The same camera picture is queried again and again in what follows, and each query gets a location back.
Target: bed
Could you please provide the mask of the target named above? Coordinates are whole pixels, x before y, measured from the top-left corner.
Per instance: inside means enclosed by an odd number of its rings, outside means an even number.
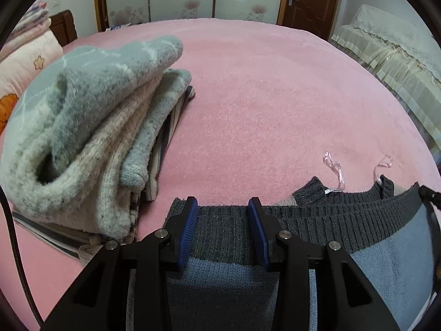
[[[182,40],[184,54],[174,67],[191,71],[197,96],[164,157],[157,198],[140,210],[138,239],[162,226],[175,197],[244,205],[259,196],[271,204],[314,175],[336,186],[323,164],[326,151],[340,162],[346,191],[369,189],[385,154],[393,158],[385,175],[404,188],[417,180],[441,190],[436,164],[397,100],[356,61],[308,32],[257,22],[177,20],[99,33],[63,49],[116,48],[165,34]],[[82,266],[21,227],[17,235],[45,318]],[[6,245],[0,287],[25,325],[37,330],[3,219],[0,243]]]
[[[405,31],[405,36],[397,34],[399,30]],[[331,42],[400,102],[441,172],[441,72],[437,68],[441,50],[429,32],[363,5],[351,24],[341,26]]]

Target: beige fabric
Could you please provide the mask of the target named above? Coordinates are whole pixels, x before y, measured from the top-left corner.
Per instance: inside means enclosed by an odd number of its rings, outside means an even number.
[[[400,46],[349,25],[341,26],[331,40],[353,52],[395,91],[441,148],[441,82],[424,65]]]

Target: transparent ribbon strap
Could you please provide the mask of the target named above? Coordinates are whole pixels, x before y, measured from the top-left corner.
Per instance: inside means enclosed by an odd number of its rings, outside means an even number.
[[[378,184],[382,185],[383,182],[381,181],[380,175],[377,173],[377,168],[378,167],[390,168],[391,166],[392,166],[392,158],[390,157],[390,155],[386,154],[373,169],[373,177],[378,182]]]
[[[331,170],[338,176],[338,188],[328,188],[325,190],[325,194],[337,191],[345,190],[345,180],[341,174],[341,166],[339,162],[334,162],[331,158],[331,153],[326,152],[323,157],[323,163],[325,163]]]

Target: black cable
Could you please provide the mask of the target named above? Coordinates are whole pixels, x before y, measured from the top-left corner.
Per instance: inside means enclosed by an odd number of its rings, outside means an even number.
[[[38,312],[37,305],[35,304],[34,298],[30,292],[29,285],[26,280],[25,271],[23,268],[23,263],[21,262],[20,250],[18,249],[17,235],[15,234],[14,219],[12,218],[12,212],[10,211],[9,203],[7,201],[6,195],[0,186],[0,203],[3,208],[4,217],[6,219],[7,230],[9,232],[10,245],[12,247],[12,253],[14,254],[15,266],[17,267],[18,276],[20,277],[21,286],[26,295],[29,307],[41,327],[43,325],[43,319]]]

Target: light blue knit fabric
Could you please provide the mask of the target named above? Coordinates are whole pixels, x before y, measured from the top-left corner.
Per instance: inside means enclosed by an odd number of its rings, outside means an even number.
[[[352,258],[405,331],[431,294],[434,257],[424,205],[397,233]],[[278,274],[260,266],[191,258],[180,279],[168,279],[173,330],[271,329]],[[310,331],[317,329],[315,273],[310,271]]]

